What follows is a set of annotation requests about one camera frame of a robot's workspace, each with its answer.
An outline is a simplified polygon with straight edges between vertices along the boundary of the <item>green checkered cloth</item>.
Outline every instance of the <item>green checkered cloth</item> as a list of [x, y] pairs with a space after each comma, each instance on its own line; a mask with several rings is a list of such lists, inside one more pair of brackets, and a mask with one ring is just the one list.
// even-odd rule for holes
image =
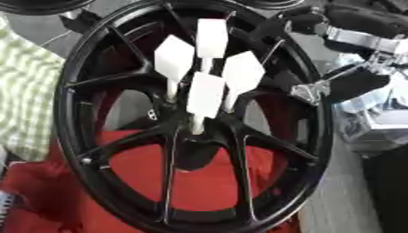
[[14, 33], [0, 15], [0, 144], [24, 160], [46, 158], [63, 63]]

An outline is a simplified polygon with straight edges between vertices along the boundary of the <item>white rod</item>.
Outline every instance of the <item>white rod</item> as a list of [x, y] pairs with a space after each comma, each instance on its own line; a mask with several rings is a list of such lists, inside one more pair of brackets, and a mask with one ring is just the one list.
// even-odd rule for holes
[[200, 135], [204, 132], [204, 116], [193, 115], [191, 132], [193, 135]]
[[173, 102], [176, 99], [177, 92], [179, 90], [179, 83], [174, 82], [170, 78], [168, 79], [168, 100]]
[[225, 99], [224, 108], [227, 112], [232, 112], [238, 96], [235, 92], [229, 90], [227, 98]]
[[213, 62], [212, 58], [207, 57], [201, 58], [201, 72], [209, 74], [209, 71], [211, 71], [212, 68], [212, 62]]

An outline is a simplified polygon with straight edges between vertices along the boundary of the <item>white foam block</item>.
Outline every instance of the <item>white foam block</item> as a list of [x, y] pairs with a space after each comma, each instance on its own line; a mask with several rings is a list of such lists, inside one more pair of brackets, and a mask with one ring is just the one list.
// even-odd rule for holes
[[194, 46], [169, 35], [155, 51], [155, 69], [179, 83], [193, 65]]
[[223, 78], [196, 72], [189, 90], [187, 111], [200, 117], [215, 118], [222, 102], [224, 86]]
[[251, 51], [230, 56], [222, 71], [222, 77], [229, 88], [226, 110], [232, 110], [239, 95], [256, 88], [264, 74], [264, 67]]
[[225, 19], [200, 18], [196, 42], [198, 57], [224, 57], [228, 44], [227, 21]]

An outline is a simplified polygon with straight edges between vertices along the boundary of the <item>metal clamp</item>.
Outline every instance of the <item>metal clamp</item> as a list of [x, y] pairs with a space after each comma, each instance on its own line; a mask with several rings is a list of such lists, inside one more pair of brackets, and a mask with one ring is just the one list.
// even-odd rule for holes
[[295, 96], [313, 106], [318, 106], [321, 101], [321, 96], [328, 96], [331, 94], [331, 81], [343, 76], [347, 76], [359, 68], [366, 68], [374, 74], [383, 71], [384, 68], [390, 67], [395, 61], [395, 56], [391, 56], [381, 52], [375, 52], [369, 60], [352, 66], [349, 69], [340, 72], [328, 79], [319, 80], [312, 84], [301, 84], [293, 86], [291, 89], [291, 96]]
[[371, 48], [374, 51], [390, 53], [396, 56], [408, 53], [408, 39], [403, 39], [404, 35], [388, 39], [327, 24], [320, 24], [315, 30], [317, 35], [325, 35], [327, 39], [339, 43]]

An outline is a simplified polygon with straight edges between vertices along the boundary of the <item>red cloth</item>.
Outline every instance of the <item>red cloth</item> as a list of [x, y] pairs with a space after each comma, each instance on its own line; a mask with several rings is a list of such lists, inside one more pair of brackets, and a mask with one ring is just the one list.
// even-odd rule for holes
[[[103, 132], [102, 143], [117, 140], [132, 131]], [[146, 146], [115, 155], [111, 166], [139, 193], [159, 200], [160, 147]], [[140, 232], [107, 213], [82, 189], [61, 159], [56, 145], [44, 163], [12, 166], [3, 188], [24, 197], [26, 208], [10, 214], [6, 233], [137, 233]], [[279, 155], [248, 147], [252, 190], [259, 194], [286, 166]], [[172, 205], [186, 210], [215, 210], [232, 207], [237, 201], [236, 181], [225, 151], [197, 171], [177, 171]], [[275, 233], [299, 232], [296, 221], [285, 223]]]

